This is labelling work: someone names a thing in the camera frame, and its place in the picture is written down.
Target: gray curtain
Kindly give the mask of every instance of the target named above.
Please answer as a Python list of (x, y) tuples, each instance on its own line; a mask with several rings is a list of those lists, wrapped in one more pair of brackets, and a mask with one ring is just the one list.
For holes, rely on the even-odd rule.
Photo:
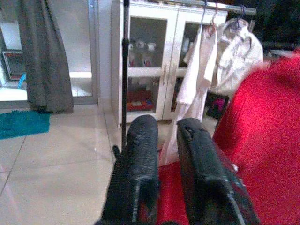
[(28, 101), (48, 112), (73, 109), (68, 61), (47, 0), (15, 0)]

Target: clothes rail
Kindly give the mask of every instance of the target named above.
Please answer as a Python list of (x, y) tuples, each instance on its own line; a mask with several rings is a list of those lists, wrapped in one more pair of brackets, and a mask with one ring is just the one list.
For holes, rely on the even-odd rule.
[[(162, 2), (172, 2), (172, 3), (181, 3), (181, 4), (187, 4), (187, 5), (196, 5), (196, 6), (205, 6), (204, 1), (196, 1), (196, 0), (161, 0)], [(206, 5), (207, 8), (217, 8), (219, 10), (224, 10), (232, 13), (242, 13), (243, 9), (241, 6), (233, 6), (233, 5), (227, 5), (222, 3), (215, 3), (215, 2), (207, 2)], [(246, 15), (255, 15), (256, 9), (255, 8), (247, 8), (245, 7), (245, 14)]]

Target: floor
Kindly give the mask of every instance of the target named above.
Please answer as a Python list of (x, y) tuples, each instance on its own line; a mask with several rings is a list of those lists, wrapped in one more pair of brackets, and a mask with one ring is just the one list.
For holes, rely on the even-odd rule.
[[(73, 97), (92, 96), (91, 77), (71, 77)], [(26, 82), (17, 89), (18, 81), (7, 82), (5, 87), (0, 87), (0, 101), (26, 101)]]
[[(51, 115), (48, 133), (0, 140), (0, 225), (92, 225), (99, 218), (111, 148), (121, 142), (111, 110), (101, 105)], [(169, 123), (158, 127), (162, 145)]]

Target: white wall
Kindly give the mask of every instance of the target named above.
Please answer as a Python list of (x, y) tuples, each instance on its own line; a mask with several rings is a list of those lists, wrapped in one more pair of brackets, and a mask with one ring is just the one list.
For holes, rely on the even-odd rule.
[(99, 0), (100, 96), (111, 98), (111, 6), (112, 0)]

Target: black metal pole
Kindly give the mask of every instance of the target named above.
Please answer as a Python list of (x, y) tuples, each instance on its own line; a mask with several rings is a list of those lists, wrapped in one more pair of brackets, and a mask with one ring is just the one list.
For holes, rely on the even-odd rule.
[(122, 41), (123, 75), (122, 75), (122, 151), (126, 146), (127, 82), (128, 82), (128, 23), (129, 0), (124, 0), (124, 31)]

